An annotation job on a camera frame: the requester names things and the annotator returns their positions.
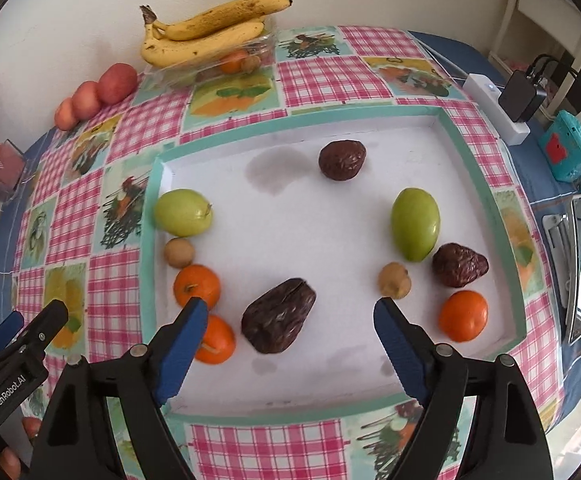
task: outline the dark brown dried fruit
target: dark brown dried fruit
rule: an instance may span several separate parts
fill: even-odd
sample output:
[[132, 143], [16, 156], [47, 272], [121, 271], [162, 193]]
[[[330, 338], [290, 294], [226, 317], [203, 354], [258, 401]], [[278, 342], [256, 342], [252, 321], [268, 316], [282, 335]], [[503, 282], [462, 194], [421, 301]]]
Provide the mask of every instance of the dark brown dried fruit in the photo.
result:
[[482, 254], [459, 244], [445, 244], [432, 257], [432, 271], [446, 286], [461, 288], [488, 272]]
[[248, 306], [242, 316], [242, 334], [257, 352], [283, 352], [297, 338], [316, 298], [301, 278], [286, 280]]
[[319, 169], [333, 180], [350, 180], [366, 160], [366, 148], [358, 140], [335, 140], [319, 153]]

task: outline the teal container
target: teal container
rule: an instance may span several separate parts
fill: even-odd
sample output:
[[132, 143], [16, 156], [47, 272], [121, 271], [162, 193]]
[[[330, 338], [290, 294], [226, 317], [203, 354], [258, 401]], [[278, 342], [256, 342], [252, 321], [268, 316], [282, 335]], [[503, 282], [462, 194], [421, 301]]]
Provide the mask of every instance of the teal container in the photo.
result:
[[555, 179], [573, 182], [581, 176], [581, 123], [566, 110], [539, 137], [539, 146], [550, 164]]

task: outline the black charger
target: black charger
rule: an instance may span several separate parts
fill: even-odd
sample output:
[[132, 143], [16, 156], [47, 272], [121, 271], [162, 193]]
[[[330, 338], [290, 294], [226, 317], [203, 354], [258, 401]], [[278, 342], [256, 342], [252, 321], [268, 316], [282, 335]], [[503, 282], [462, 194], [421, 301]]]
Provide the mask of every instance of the black charger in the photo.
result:
[[515, 70], [499, 96], [499, 106], [514, 123], [532, 118], [546, 98], [546, 92], [522, 70]]

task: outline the yellow banana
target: yellow banana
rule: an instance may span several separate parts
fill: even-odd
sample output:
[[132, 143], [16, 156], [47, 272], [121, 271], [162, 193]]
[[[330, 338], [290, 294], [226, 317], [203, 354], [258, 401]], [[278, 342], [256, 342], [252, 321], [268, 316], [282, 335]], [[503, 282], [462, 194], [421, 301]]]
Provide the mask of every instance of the yellow banana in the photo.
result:
[[231, 48], [259, 36], [264, 24], [255, 20], [238, 23], [220, 30], [206, 38], [192, 41], [173, 41], [163, 38], [155, 28], [155, 13], [148, 6], [140, 7], [144, 15], [145, 37], [141, 47], [141, 57], [145, 62], [158, 68], [166, 68], [184, 62], [211, 59]]
[[169, 40], [196, 40], [222, 28], [287, 9], [291, 3], [292, 0], [234, 0], [173, 25], [155, 20], [155, 27], [163, 30]]

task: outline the power strip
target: power strip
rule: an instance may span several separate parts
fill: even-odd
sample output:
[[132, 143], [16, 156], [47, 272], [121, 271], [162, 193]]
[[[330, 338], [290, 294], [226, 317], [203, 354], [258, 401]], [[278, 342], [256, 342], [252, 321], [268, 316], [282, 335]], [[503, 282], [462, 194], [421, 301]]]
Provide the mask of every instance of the power strip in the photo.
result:
[[514, 123], [499, 106], [499, 90], [495, 84], [483, 74], [469, 74], [464, 83], [464, 91], [475, 101], [486, 114], [488, 120], [499, 133], [499, 136], [509, 146], [521, 144], [530, 128], [526, 123]]

